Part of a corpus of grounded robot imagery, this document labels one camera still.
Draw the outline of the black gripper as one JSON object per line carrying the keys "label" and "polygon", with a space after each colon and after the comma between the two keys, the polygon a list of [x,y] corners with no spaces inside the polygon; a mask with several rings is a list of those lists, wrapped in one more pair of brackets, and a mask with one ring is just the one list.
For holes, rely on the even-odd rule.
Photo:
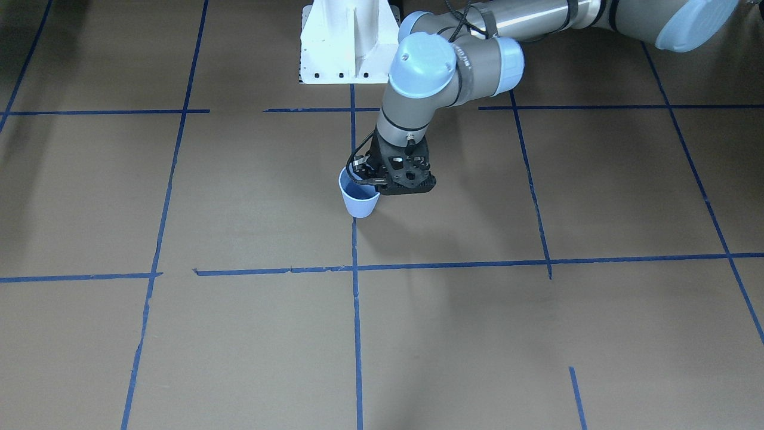
{"label": "black gripper", "polygon": [[427,139],[423,138],[411,145],[398,146],[390,144],[380,134],[374,134],[371,140],[369,157],[354,157],[350,162],[350,177],[352,180],[373,179],[374,171],[380,177],[380,166],[384,158],[408,155],[423,155],[429,158]]}

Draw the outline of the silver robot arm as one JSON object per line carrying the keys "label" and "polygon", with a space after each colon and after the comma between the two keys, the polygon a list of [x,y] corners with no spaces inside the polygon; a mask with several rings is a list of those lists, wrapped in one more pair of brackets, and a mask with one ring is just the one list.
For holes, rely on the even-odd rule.
{"label": "silver robot arm", "polygon": [[405,17],[384,100],[365,155],[346,172],[360,185],[404,193],[432,185],[426,131],[437,109],[512,90],[521,80],[521,42],[568,28],[599,27],[684,53],[707,42],[737,1],[491,1],[463,11]]}

